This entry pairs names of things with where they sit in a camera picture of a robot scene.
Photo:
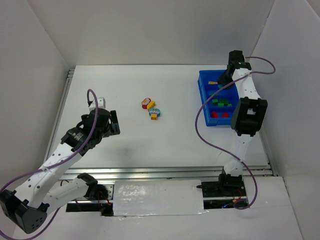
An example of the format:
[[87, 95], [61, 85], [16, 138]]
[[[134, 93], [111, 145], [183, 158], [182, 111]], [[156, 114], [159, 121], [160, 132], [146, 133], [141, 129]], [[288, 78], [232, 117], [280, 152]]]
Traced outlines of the red arch lego brick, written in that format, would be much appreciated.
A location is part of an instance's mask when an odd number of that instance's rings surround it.
[[215, 111], [212, 111], [210, 116], [211, 118], [219, 118], [219, 114]]

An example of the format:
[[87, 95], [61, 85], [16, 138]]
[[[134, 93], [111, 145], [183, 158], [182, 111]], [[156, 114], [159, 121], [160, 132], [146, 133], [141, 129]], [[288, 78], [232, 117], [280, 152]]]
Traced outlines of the red rectangular lego brick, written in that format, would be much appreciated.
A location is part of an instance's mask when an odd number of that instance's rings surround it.
[[230, 115], [227, 113], [227, 112], [224, 112], [222, 115], [221, 115], [222, 118], [229, 118]]

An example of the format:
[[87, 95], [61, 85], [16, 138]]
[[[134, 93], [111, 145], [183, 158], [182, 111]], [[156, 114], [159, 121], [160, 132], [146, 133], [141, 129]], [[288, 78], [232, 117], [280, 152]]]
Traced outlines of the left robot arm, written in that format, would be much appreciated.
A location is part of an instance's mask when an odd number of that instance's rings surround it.
[[69, 129], [53, 154], [27, 180], [15, 190], [4, 188], [0, 192], [0, 205], [4, 214], [26, 234], [34, 233], [47, 216], [69, 201], [106, 199], [108, 190], [88, 173], [77, 175], [71, 182], [53, 186], [62, 175], [103, 138], [120, 134], [115, 110], [91, 110], [81, 121]]

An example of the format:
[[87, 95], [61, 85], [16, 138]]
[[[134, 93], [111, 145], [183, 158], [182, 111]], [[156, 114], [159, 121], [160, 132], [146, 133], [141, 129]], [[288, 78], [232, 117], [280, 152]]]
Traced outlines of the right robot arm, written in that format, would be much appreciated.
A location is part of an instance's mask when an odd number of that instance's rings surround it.
[[235, 131], [235, 138], [231, 144], [231, 152], [239, 160], [233, 158], [226, 163], [219, 175], [218, 182], [221, 191], [236, 191], [242, 186], [243, 161], [248, 144], [261, 129], [268, 102], [258, 94], [250, 63], [245, 61], [241, 50], [233, 50], [228, 56], [228, 65], [219, 77], [218, 83], [223, 86], [239, 78], [242, 80], [234, 85], [237, 88], [239, 100], [231, 117], [231, 129]]

